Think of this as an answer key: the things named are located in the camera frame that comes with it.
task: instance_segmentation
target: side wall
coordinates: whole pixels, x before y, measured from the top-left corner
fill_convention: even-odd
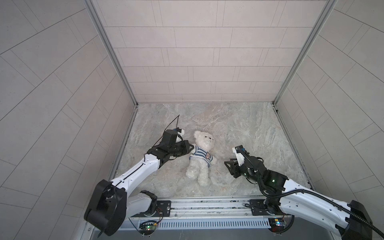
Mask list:
[[[325,2],[93,0],[138,102],[272,101]]]
[[[132,110],[81,0],[0,1],[0,239],[70,239]]]
[[[381,230],[383,65],[384,2],[339,0],[277,104],[316,190],[363,203]]]

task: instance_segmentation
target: blue and white striped shirt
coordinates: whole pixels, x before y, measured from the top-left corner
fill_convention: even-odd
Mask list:
[[[191,157],[198,157],[198,158],[204,159],[207,162],[208,167],[211,166],[211,161],[213,160],[212,155],[209,154],[207,150],[205,150],[202,147],[199,147],[198,145],[195,145],[195,152],[191,154],[191,156],[189,157],[189,160],[191,160]]]

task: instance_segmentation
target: teddy bear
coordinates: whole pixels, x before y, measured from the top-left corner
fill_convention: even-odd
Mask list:
[[[200,186],[207,186],[210,183],[208,170],[211,164],[217,162],[209,151],[214,147],[214,138],[207,132],[195,131],[195,148],[189,157],[189,166],[185,175],[190,179],[196,179]]]

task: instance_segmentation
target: teddy bear's face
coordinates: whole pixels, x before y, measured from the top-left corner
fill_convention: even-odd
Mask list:
[[[207,132],[195,131],[194,137],[196,139],[196,145],[209,151],[214,147],[214,138]]]

